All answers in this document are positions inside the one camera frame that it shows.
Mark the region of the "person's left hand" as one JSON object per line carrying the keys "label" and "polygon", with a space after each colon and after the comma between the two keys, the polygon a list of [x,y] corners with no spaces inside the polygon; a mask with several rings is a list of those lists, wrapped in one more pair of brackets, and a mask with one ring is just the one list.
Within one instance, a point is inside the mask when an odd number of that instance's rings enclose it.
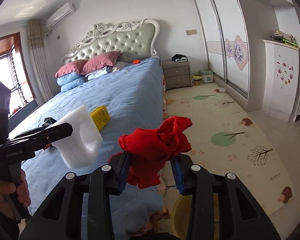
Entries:
{"label": "person's left hand", "polygon": [[31,204],[31,199],[24,170],[21,170],[20,184],[18,186],[15,186],[11,182],[0,180],[0,212],[11,219],[14,218],[13,209],[5,199],[5,195],[15,192],[18,195],[18,201],[24,207],[29,207]]}

